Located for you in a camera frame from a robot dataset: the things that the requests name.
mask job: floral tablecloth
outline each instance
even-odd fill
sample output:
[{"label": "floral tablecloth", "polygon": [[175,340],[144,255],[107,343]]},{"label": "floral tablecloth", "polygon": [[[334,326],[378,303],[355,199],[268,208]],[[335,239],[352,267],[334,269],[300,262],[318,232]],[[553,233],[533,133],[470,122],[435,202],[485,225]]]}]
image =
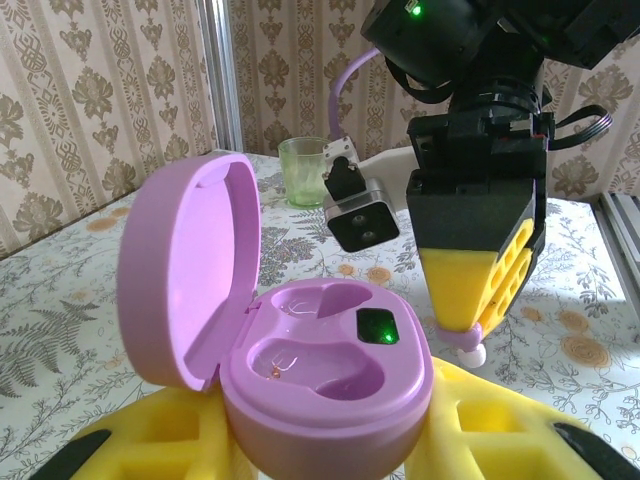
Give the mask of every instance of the floral tablecloth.
[{"label": "floral tablecloth", "polygon": [[[320,210],[287,207],[277,159],[251,158],[263,204],[259,293],[320,276],[383,285],[418,312],[433,354],[457,363],[435,338],[406,212],[396,241],[346,254]],[[81,428],[157,389],[131,368],[116,321],[134,196],[0,263],[2,480],[28,478]],[[587,205],[550,201],[537,271],[486,346],[476,374],[575,415],[640,467],[640,321]]]}]

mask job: wallpaper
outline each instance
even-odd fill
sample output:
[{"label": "wallpaper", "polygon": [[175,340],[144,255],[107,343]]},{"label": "wallpaper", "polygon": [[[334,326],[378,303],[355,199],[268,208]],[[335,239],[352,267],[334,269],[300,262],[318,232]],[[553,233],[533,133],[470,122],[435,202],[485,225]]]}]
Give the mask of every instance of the wallpaper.
[{"label": "wallpaper", "polygon": [[0,258],[215,143],[193,0],[0,0]]},{"label": "wallpaper", "polygon": [[[291,136],[328,136],[332,82],[371,45],[360,35],[373,0],[231,0],[232,33],[245,146],[275,154]],[[558,119],[598,103],[614,115],[606,134],[550,155],[554,197],[589,199],[603,191],[640,194],[640,36],[620,45],[597,69],[546,65],[546,84]],[[382,56],[356,72],[340,103],[344,131],[361,159],[408,145],[407,122],[446,112],[427,106],[395,84]],[[576,130],[588,123],[581,123]],[[558,136],[574,133],[560,130]]]}]

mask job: green led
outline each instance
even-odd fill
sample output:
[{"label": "green led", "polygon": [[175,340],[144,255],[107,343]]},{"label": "green led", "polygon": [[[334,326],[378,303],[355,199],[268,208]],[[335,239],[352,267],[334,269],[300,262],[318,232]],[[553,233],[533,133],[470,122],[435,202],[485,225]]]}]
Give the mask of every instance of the green led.
[{"label": "green led", "polygon": [[358,338],[365,343],[394,345],[400,340],[393,313],[381,308],[361,308],[357,312]]}]

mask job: metal frame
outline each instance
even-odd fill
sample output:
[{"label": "metal frame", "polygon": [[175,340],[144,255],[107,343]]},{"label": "metal frame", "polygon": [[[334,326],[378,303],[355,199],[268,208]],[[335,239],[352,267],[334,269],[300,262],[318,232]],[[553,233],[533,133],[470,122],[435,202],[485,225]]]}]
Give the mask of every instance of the metal frame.
[{"label": "metal frame", "polygon": [[196,0],[218,148],[244,151],[228,0]]},{"label": "metal frame", "polygon": [[629,306],[640,317],[640,200],[605,193],[593,205]]}]

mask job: earbud case lid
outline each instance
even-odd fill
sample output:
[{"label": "earbud case lid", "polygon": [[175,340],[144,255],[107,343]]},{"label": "earbud case lid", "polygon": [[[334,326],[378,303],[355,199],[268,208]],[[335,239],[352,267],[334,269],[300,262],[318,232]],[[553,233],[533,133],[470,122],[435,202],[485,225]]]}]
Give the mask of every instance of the earbud case lid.
[{"label": "earbud case lid", "polygon": [[125,225],[120,330],[146,381],[205,390],[243,328],[260,264],[260,202],[242,154],[213,153],[153,173]]}]

